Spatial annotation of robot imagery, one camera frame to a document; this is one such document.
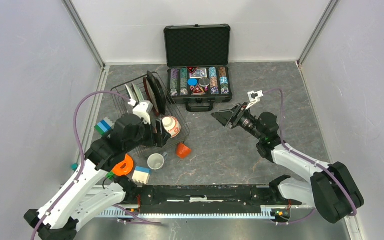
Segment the tan ceramic bowl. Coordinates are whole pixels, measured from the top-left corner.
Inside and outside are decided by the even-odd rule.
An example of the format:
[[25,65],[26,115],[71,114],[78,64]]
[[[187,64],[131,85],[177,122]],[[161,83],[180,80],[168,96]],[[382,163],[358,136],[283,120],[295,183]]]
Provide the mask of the tan ceramic bowl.
[[174,116],[165,116],[162,118],[164,129],[171,135],[171,138],[176,137],[181,132],[181,124]]

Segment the red rim beige plate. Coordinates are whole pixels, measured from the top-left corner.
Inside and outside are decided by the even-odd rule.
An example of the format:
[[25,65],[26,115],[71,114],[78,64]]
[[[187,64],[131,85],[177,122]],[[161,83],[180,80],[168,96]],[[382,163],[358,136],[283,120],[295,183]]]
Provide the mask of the red rim beige plate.
[[142,78],[142,80],[143,80],[143,85],[144,85],[144,89],[145,89],[146,95],[148,97],[148,100],[153,104],[153,111],[154,111],[155,115],[157,117],[159,117],[161,115],[161,112],[160,112],[160,109],[158,106],[155,92],[151,87],[151,83],[149,82],[149,78],[147,76],[144,76]]

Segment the mint green flower plate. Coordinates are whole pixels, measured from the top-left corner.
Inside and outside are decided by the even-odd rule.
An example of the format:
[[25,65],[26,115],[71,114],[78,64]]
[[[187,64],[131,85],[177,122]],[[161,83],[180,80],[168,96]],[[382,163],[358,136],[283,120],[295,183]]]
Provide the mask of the mint green flower plate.
[[133,88],[133,91],[134,91],[134,94],[136,96],[136,99],[138,102],[143,102],[145,101],[145,97],[141,91],[141,89],[134,83],[131,84],[132,85],[132,88]]

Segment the white plate teal rim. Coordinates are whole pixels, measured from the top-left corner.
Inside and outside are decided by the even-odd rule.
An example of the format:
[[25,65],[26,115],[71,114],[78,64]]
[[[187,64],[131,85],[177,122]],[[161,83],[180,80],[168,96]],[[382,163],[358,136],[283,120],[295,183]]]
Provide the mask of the white plate teal rim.
[[132,101],[135,101],[136,103],[138,102],[137,100],[137,96],[136,94],[134,93],[134,91],[132,90],[132,88],[128,85],[128,84],[125,84],[125,89],[126,89],[126,92],[127,92],[127,95],[128,97],[132,100]]

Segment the dark brown bottom plate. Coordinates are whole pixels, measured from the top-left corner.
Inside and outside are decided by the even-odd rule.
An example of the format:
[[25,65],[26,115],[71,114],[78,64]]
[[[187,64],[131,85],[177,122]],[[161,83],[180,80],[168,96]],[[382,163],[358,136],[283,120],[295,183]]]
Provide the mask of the dark brown bottom plate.
[[162,87],[161,83],[156,79],[156,77],[152,72],[147,71],[146,76],[148,77],[148,80],[156,96],[160,114],[165,115],[167,101],[166,101],[166,94],[165,94],[164,88]]

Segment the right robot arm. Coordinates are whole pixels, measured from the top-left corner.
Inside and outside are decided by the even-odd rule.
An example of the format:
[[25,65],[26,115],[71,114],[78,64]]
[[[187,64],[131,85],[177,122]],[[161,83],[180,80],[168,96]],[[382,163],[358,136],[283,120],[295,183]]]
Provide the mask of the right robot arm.
[[329,223],[335,224],[347,216],[354,216],[365,199],[347,166],[341,162],[329,164],[294,149],[278,134],[277,116],[263,112],[252,115],[247,103],[227,110],[213,112],[211,116],[223,127],[242,128],[258,140],[260,156],[283,166],[303,180],[282,176],[272,181],[269,199],[275,204],[297,200],[315,208]]

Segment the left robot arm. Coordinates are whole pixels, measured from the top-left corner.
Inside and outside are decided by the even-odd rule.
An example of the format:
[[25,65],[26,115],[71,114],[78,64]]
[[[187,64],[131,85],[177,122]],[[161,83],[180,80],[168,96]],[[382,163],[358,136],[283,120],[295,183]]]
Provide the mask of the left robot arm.
[[123,177],[107,189],[84,200],[99,180],[125,160],[137,147],[163,147],[171,138],[161,120],[154,123],[127,113],[117,121],[105,123],[107,131],[94,141],[84,154],[80,166],[55,196],[40,209],[30,209],[24,219],[33,228],[31,238],[42,240],[72,240],[94,217],[112,205],[133,203],[137,190],[123,183]]

